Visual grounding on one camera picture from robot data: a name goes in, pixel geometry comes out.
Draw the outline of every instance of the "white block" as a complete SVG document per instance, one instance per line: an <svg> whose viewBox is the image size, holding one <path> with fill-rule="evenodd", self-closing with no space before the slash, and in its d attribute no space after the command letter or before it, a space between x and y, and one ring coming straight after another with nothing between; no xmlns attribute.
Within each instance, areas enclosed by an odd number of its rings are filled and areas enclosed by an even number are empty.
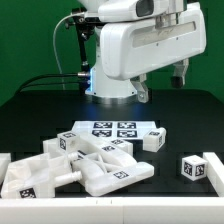
<svg viewBox="0 0 224 224"><path fill-rule="evenodd" d="M193 155L182 159L181 174L195 181L206 177L208 162L199 156Z"/></svg>
<svg viewBox="0 0 224 224"><path fill-rule="evenodd" d="M72 173L67 156L51 158L49 153L10 163L2 186L2 198L52 198L55 188L81 178Z"/></svg>
<svg viewBox="0 0 224 224"><path fill-rule="evenodd" d="M122 139L114 139L111 140L110 143L133 157L133 144L131 142Z"/></svg>
<svg viewBox="0 0 224 224"><path fill-rule="evenodd" d="M2 184L5 178L7 167L10 162L11 162L10 153L0 153L0 184Z"/></svg>
<svg viewBox="0 0 224 224"><path fill-rule="evenodd" d="M98 197L152 177L153 175L153 166L145 162L139 162L133 166L122 167L114 172L87 180L85 183L85 189L92 196Z"/></svg>
<svg viewBox="0 0 224 224"><path fill-rule="evenodd" d="M143 150L157 152L165 143L165 128L152 129L143 137Z"/></svg>
<svg viewBox="0 0 224 224"><path fill-rule="evenodd" d="M96 137L86 132L80 133L80 147L81 145L81 151L86 154L99 153L106 163L122 167L131 166L137 163L128 153L111 145L103 138Z"/></svg>
<svg viewBox="0 0 224 224"><path fill-rule="evenodd" d="M76 151L79 137L72 131L63 132L57 135L58 147L68 153Z"/></svg>
<svg viewBox="0 0 224 224"><path fill-rule="evenodd" d="M224 166L213 152L203 153L208 162L207 176L219 197L224 197Z"/></svg>

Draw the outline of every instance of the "marker cube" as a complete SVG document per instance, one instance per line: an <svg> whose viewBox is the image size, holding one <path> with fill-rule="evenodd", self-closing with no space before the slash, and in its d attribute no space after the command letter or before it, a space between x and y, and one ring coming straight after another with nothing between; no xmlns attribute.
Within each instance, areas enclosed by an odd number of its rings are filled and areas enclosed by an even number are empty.
<svg viewBox="0 0 224 224"><path fill-rule="evenodd" d="M207 176L208 162L199 156L193 155L182 159L181 174L192 181Z"/></svg>
<svg viewBox="0 0 224 224"><path fill-rule="evenodd" d="M152 129L143 137L143 150L157 152L165 143L166 129Z"/></svg>
<svg viewBox="0 0 224 224"><path fill-rule="evenodd" d="M63 132L57 135L58 148L67 151L68 153L76 151L79 136L72 131Z"/></svg>

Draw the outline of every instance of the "black cable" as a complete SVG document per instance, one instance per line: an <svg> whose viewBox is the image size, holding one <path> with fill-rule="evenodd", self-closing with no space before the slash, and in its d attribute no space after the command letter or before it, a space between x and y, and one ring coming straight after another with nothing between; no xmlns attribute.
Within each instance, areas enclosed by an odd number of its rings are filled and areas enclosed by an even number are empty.
<svg viewBox="0 0 224 224"><path fill-rule="evenodd" d="M31 85L22 86L21 88L19 88L15 92L15 95L18 94L18 93L20 93L23 89L29 88L29 87L35 87L35 86L50 86L50 85L64 85L64 84L80 84L80 83L86 83L86 82L76 81L76 82L54 82L54 83L31 84Z"/></svg>
<svg viewBox="0 0 224 224"><path fill-rule="evenodd" d="M46 78L67 78L67 77L77 77L77 74L45 74L45 75L39 75L39 76L35 76L29 80L27 80L26 82L24 82L20 87L22 86L26 86L31 82L40 80L40 79L46 79Z"/></svg>

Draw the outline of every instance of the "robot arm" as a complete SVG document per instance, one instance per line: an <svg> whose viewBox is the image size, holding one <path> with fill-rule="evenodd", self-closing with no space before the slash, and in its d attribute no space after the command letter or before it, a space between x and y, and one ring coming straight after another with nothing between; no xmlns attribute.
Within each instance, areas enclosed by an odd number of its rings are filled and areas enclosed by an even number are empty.
<svg viewBox="0 0 224 224"><path fill-rule="evenodd" d="M205 23L199 3L79 1L87 9L83 21L95 24L97 36L97 61L91 70L92 84L87 95L107 102L137 94L139 101L147 102L146 73L173 64L172 84L181 87L188 58L205 50Z"/></svg>

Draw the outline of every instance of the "blue light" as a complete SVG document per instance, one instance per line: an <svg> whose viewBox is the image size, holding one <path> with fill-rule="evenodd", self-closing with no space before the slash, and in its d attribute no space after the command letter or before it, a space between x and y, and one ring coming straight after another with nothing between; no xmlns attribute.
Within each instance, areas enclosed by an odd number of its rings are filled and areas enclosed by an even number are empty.
<svg viewBox="0 0 224 224"><path fill-rule="evenodd" d="M88 88L88 91L89 92L92 92L93 91L93 69L91 68L90 69L90 86Z"/></svg>

